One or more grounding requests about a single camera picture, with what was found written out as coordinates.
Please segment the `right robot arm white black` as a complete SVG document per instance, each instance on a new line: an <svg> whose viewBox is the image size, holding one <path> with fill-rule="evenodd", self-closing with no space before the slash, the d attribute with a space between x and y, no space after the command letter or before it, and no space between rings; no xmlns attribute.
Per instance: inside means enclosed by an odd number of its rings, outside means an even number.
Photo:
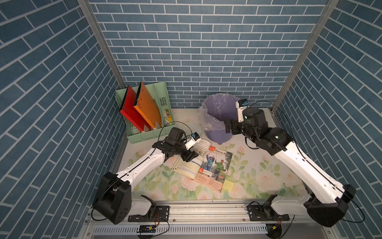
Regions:
<svg viewBox="0 0 382 239"><path fill-rule="evenodd" d="M356 189L332 178L305 153L292 136L279 127L269 127L263 110L236 103L238 118L225 121L225 131L241 134L288 166L308 187L309 195L271 195L263 204L270 215L310 216L315 222L332 227L343 219Z"/></svg>

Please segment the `orange folder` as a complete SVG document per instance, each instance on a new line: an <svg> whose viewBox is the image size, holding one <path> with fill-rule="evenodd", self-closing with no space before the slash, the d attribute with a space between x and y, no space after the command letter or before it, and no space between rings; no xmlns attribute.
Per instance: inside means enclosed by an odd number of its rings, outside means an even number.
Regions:
<svg viewBox="0 0 382 239"><path fill-rule="evenodd" d="M142 82L137 90L134 108L143 116L152 129L162 127L162 118L159 108Z"/></svg>

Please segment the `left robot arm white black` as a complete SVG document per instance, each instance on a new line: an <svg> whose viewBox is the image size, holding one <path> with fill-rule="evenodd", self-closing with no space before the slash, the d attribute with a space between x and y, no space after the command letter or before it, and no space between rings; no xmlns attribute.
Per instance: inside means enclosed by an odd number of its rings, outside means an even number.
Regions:
<svg viewBox="0 0 382 239"><path fill-rule="evenodd" d="M151 220L157 215L156 203L145 195L142 199L133 199L132 191L152 170L170 157L179 155L185 162L196 158L198 154L191 148L200 140L197 132L187 137L182 129L172 128L164 140L155 142L135 163L118 173L106 173L100 180L92 208L115 225L126 217L136 215Z"/></svg>

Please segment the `yellow glue tube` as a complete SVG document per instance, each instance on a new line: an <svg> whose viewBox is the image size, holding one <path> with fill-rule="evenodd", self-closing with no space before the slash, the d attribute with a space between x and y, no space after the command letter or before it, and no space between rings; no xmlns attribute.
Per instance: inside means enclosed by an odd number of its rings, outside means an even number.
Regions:
<svg viewBox="0 0 382 239"><path fill-rule="evenodd" d="M165 112L166 112L166 122L167 123L172 122L173 120L172 120L172 116L170 114L170 111L168 109L165 109Z"/></svg>

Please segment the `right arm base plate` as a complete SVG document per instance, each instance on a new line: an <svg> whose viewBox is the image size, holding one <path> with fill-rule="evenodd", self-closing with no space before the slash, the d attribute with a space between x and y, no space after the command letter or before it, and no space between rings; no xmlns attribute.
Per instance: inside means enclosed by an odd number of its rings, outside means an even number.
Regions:
<svg viewBox="0 0 382 239"><path fill-rule="evenodd" d="M270 222L287 222L290 220L289 215L279 215L271 207L264 207L262 205L253 204L247 205L250 221L270 221Z"/></svg>

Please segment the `small circuit board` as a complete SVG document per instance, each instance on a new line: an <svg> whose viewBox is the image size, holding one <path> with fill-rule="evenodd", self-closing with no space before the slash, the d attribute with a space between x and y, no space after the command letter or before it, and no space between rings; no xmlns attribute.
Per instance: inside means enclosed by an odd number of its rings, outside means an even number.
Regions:
<svg viewBox="0 0 382 239"><path fill-rule="evenodd" d="M155 234L156 226L154 225L140 225L138 228L138 234Z"/></svg>

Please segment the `English textbook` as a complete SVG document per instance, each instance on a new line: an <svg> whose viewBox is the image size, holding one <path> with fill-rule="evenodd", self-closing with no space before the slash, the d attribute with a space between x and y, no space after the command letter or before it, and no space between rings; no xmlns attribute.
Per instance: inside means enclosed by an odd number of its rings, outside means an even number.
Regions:
<svg viewBox="0 0 382 239"><path fill-rule="evenodd" d="M203 185L220 193L233 153L214 147L205 139L196 143L191 151L197 153L196 158L185 162L179 157L173 165L173 170L182 175L182 187L195 191L198 186Z"/></svg>

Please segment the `aluminium rail frame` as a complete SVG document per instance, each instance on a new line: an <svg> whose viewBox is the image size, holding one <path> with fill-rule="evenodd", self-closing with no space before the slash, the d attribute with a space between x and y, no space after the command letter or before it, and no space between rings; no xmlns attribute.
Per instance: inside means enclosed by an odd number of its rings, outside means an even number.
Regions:
<svg viewBox="0 0 382 239"><path fill-rule="evenodd" d="M87 217L81 239L265 239L273 226L275 236L283 239L338 239L333 226L323 227L309 216L289 215L287 222L250 221L250 200L160 201L157 206L170 206L168 221L121 223L102 221L98 212ZM140 225L156 226L155 234L138 234Z"/></svg>

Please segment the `red folder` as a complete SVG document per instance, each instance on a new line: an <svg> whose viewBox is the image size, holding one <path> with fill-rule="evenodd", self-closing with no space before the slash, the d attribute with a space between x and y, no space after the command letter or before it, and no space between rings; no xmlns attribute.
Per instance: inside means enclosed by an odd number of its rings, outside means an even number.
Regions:
<svg viewBox="0 0 382 239"><path fill-rule="evenodd" d="M134 108L134 102L136 98L136 92L129 86L126 89L122 104L120 107L120 113L135 126L140 132L150 131L152 128L143 116Z"/></svg>

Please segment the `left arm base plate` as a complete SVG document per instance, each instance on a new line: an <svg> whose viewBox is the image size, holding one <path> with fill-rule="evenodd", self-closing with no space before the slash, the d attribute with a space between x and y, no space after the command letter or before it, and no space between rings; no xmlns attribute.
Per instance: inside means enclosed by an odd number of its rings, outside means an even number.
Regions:
<svg viewBox="0 0 382 239"><path fill-rule="evenodd" d="M151 206L145 215L130 215L128 222L158 222L158 218L168 221L170 206Z"/></svg>

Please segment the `purple trash bin with bag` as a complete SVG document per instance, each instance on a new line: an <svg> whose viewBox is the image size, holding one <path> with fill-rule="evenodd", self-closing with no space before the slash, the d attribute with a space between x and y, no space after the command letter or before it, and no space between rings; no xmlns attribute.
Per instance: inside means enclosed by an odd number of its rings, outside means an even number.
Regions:
<svg viewBox="0 0 382 239"><path fill-rule="evenodd" d="M206 136L217 144L229 141L233 134L225 131L225 120L238 119L236 103L240 99L230 94L208 96L198 108L198 117Z"/></svg>

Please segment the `yellow sticky note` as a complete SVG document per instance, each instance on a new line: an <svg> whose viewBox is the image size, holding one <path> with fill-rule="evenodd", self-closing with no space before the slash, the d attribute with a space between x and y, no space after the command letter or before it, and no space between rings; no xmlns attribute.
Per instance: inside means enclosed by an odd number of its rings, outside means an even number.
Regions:
<svg viewBox="0 0 382 239"><path fill-rule="evenodd" d="M234 186L235 186L234 182L226 179L222 188L228 192L231 192L233 190Z"/></svg>

